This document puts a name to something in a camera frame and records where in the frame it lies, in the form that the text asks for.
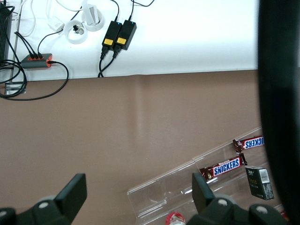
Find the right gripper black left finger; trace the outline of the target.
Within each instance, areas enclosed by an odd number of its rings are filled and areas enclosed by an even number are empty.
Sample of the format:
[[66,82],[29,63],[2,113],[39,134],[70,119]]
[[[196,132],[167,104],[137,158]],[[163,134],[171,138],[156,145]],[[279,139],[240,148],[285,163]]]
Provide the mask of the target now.
[[11,207],[0,209],[2,225],[70,225],[87,198],[86,175],[76,174],[57,194],[44,197],[17,214]]

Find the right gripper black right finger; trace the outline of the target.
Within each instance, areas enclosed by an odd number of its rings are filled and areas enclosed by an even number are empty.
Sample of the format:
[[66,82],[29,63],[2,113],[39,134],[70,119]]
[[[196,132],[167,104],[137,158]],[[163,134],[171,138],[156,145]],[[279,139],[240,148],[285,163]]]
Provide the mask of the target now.
[[192,198],[197,214],[188,225],[287,225],[289,222],[273,207],[253,204],[242,209],[229,200],[229,196],[216,197],[204,177],[192,174]]

